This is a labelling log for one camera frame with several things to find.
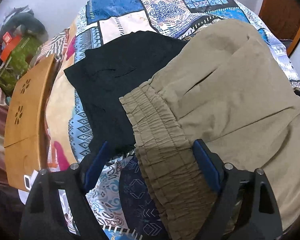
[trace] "bed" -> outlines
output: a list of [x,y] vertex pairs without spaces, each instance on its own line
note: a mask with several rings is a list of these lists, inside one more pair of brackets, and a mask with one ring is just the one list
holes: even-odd
[[[78,94],[63,71],[83,59],[85,50],[98,48],[117,37],[136,31],[153,31],[176,39],[190,40],[207,26],[226,18],[252,24],[267,43],[291,86],[300,87],[298,74],[289,61],[285,46],[255,13],[237,0],[89,0],[80,9],[70,28],[44,44],[38,57],[39,61],[55,53],[58,64],[45,113],[49,139],[47,165],[50,171],[64,170],[90,153],[88,146],[93,134],[89,121]],[[118,156],[109,166],[105,166],[102,174],[104,178],[100,177],[95,189],[87,194],[87,200],[99,223],[104,225],[103,229],[109,232],[109,238],[120,235],[117,227],[127,230],[116,179],[120,178],[124,167],[135,169],[138,166],[135,162],[131,153]],[[102,186],[111,189],[102,193],[99,190]],[[66,198],[64,213],[69,229],[75,233]],[[158,232],[163,230],[160,225],[156,226]],[[139,239],[142,232],[138,231],[132,237],[135,239],[137,235]]]

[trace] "black shirt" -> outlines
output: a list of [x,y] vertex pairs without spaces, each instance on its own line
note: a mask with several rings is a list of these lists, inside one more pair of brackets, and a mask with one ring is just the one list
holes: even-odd
[[104,141],[109,142],[111,155],[133,149],[132,126],[119,97],[165,67],[185,44],[155,32],[138,31],[86,50],[84,59],[64,70],[92,129],[91,152],[98,152]]

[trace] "patterned bedsheet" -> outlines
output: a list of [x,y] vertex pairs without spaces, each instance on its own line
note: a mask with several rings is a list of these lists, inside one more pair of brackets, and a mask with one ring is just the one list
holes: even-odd
[[[90,152],[88,146],[93,137],[91,127],[78,94],[63,72],[65,68],[83,59],[85,50],[100,47],[117,37],[136,31],[153,31],[176,39],[189,40],[207,26],[226,18],[251,23],[267,43],[291,85],[300,87],[298,74],[287,57],[285,46],[255,13],[237,0],[90,0],[80,9],[70,27],[71,42],[67,58],[63,60],[47,104],[50,156],[58,156],[59,162],[62,159],[69,165],[80,162]],[[119,179],[123,169],[120,165],[121,163],[115,163],[111,168],[105,167],[105,171],[116,171],[116,178]],[[135,168],[131,163],[125,165]],[[112,181],[107,180],[109,173],[104,172],[104,176],[95,189],[87,194],[87,200],[101,224],[108,226],[107,228],[124,228],[126,219],[116,192],[117,185],[113,187],[113,191],[108,187],[108,197],[103,199],[100,188]],[[66,217],[68,224],[71,224],[69,210]]]

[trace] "metal screw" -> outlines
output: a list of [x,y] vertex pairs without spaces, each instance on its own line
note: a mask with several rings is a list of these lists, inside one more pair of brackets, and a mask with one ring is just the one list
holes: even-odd
[[257,168],[256,172],[257,172],[259,175],[262,175],[262,174],[265,173],[265,172],[263,171],[263,169],[261,169],[261,168]]
[[76,170],[77,168],[79,168],[79,164],[78,164],[78,163],[72,163],[72,164],[70,165],[70,169],[71,169],[71,170]]
[[226,164],[225,164],[225,168],[226,168],[227,170],[232,170],[232,169],[233,169],[233,165],[232,165],[231,163],[226,163]]
[[41,175],[44,175],[44,174],[47,173],[47,170],[46,170],[46,169],[41,169],[41,170],[39,171],[39,173],[40,173]]

